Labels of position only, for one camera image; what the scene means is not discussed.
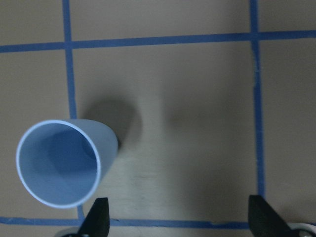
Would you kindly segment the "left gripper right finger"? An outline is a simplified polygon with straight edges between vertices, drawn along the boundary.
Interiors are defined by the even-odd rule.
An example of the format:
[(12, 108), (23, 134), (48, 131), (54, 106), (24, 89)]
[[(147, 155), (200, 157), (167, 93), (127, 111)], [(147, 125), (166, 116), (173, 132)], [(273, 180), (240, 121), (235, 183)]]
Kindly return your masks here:
[(260, 195), (248, 198), (248, 225), (254, 237), (298, 236)]

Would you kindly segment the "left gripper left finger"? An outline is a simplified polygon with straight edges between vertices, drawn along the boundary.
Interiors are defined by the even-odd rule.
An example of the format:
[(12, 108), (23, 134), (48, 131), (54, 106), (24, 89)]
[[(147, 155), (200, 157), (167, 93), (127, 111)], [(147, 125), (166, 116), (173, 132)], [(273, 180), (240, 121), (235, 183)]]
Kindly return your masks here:
[(78, 237), (107, 237), (110, 230), (107, 197), (97, 198), (77, 232)]

